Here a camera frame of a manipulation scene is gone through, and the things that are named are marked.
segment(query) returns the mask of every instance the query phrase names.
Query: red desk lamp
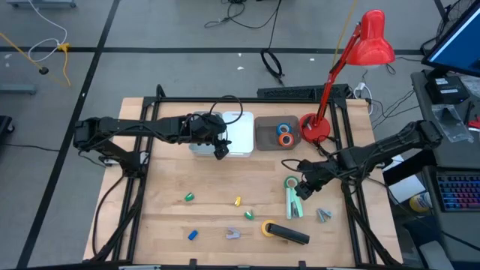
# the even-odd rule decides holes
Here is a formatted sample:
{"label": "red desk lamp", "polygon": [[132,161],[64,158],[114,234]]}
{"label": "red desk lamp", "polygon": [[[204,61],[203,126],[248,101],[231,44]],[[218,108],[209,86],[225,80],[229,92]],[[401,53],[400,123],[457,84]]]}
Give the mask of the red desk lamp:
{"label": "red desk lamp", "polygon": [[370,10],[353,31],[353,35],[343,51],[342,56],[330,70],[323,90],[322,100],[317,113],[308,113],[300,119],[301,136],[309,143],[322,142],[330,134],[330,124],[325,119],[327,100],[337,75],[349,65],[384,65],[395,60],[395,53],[389,42],[383,38],[385,14],[381,10]]}

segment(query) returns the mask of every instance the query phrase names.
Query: wooden table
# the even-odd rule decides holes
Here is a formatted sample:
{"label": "wooden table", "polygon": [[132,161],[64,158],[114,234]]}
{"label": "wooden table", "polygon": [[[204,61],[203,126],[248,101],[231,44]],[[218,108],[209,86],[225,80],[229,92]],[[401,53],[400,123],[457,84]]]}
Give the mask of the wooden table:
{"label": "wooden table", "polygon": [[[119,118],[138,119],[142,101],[142,98],[125,98]],[[363,100],[348,100],[347,103],[355,145],[372,143],[374,135],[366,103]],[[158,117],[208,110],[211,105],[162,103]],[[294,115],[300,118],[305,113],[316,112],[317,108],[316,104],[244,103],[244,110],[252,112],[255,117]],[[215,110],[225,112],[239,108],[235,103],[219,103]],[[345,146],[340,110],[338,115]],[[326,117],[330,120],[328,109]],[[134,137],[116,137],[114,142],[130,151],[134,140]],[[335,151],[333,142],[325,141],[322,145],[328,151]],[[308,266],[354,266],[341,182],[331,181],[319,193],[303,201],[303,218],[287,220],[283,182],[289,175],[300,175],[281,165],[281,160],[285,158],[324,159],[305,141],[292,151],[255,149],[249,158],[217,161],[211,157],[195,157],[187,144],[170,145],[155,140],[133,262],[186,265],[190,258],[196,258],[199,265],[297,266],[299,260],[304,260]],[[99,199],[120,175],[119,167],[106,169]],[[379,170],[373,171],[372,178],[383,181]],[[100,211],[97,249],[117,227],[125,183],[126,180],[107,197]],[[370,227],[391,255],[401,261],[385,188],[370,181],[364,181],[363,187]],[[189,192],[194,193],[195,199],[185,202],[184,197]],[[233,205],[237,196],[242,198],[240,207]],[[320,223],[316,212],[318,208],[329,210],[333,218]],[[251,209],[255,220],[244,217],[244,213]],[[260,225],[267,219],[308,234],[310,244],[300,245],[278,237],[265,237]],[[239,230],[241,238],[227,240],[227,227]],[[199,234],[190,241],[187,236],[192,230],[198,230]],[[130,230],[127,231],[124,243],[130,236]],[[363,234],[359,233],[358,238],[363,261],[367,262]],[[92,257],[91,240],[92,231],[85,258]],[[126,247],[126,244],[122,245],[121,258],[125,258]]]}

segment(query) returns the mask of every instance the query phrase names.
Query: gray floor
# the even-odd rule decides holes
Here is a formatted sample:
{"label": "gray floor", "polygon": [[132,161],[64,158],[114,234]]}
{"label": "gray floor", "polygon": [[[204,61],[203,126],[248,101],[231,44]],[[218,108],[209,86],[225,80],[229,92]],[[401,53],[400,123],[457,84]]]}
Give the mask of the gray floor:
{"label": "gray floor", "polygon": [[[71,10],[41,10],[47,18],[68,30],[74,47],[96,47],[112,0],[79,0]],[[286,0],[280,8],[273,47],[335,48],[351,1]],[[275,9],[276,1],[250,0],[242,22],[258,25]],[[418,49],[435,35],[440,15],[433,1],[362,0],[353,23],[368,9],[381,8],[387,16],[385,36],[395,49]],[[260,30],[227,23],[204,29],[209,20],[224,17],[227,6],[217,0],[150,1],[122,0],[106,41],[107,47],[264,47],[271,27]],[[33,10],[13,9],[0,1],[2,31],[21,46],[45,38],[61,39],[62,32],[41,20]],[[35,96],[0,95],[0,115],[14,118],[16,131],[10,143],[34,144],[59,149],[73,112],[92,53],[69,54],[68,73],[73,87],[62,88],[40,76],[18,53],[0,52],[3,83],[33,83]],[[332,55],[280,54],[286,86],[323,84]],[[418,56],[406,56],[420,59]],[[45,61],[62,78],[63,55]],[[398,59],[391,76],[384,67],[366,76],[373,98],[389,106],[411,90],[410,74],[420,71],[418,62]],[[346,66],[338,83],[355,87],[364,70]],[[117,116],[122,98],[153,95],[160,83],[169,96],[255,97],[257,89],[278,86],[266,72],[257,54],[142,54],[104,53],[82,111],[90,116]],[[415,96],[397,110],[417,105]],[[378,117],[375,107],[371,119]],[[407,122],[420,119],[414,109],[390,118],[375,129],[381,139],[397,132]],[[52,198],[29,266],[77,263],[83,257],[86,239],[101,186],[103,169],[77,157],[71,148]],[[4,147],[0,155],[0,269],[17,264],[56,159],[55,152]]]}

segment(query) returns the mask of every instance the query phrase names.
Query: keyboard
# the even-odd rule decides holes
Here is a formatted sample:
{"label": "keyboard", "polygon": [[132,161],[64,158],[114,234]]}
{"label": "keyboard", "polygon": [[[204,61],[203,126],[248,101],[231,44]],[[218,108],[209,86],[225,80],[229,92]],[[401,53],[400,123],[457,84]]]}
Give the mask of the keyboard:
{"label": "keyboard", "polygon": [[436,183],[443,211],[480,211],[480,172],[440,171]]}
{"label": "keyboard", "polygon": [[[256,91],[258,98],[292,98],[311,99],[320,101],[324,85],[308,85],[293,87],[259,88]],[[346,98],[350,93],[349,86],[345,83],[335,84],[331,87],[330,98]]]}

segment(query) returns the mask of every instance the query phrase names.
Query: computer monitor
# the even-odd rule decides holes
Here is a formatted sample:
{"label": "computer monitor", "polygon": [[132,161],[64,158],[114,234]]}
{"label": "computer monitor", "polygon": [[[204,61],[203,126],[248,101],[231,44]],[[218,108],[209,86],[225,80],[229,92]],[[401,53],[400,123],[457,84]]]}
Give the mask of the computer monitor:
{"label": "computer monitor", "polygon": [[463,13],[421,61],[436,71],[480,77],[480,0]]}

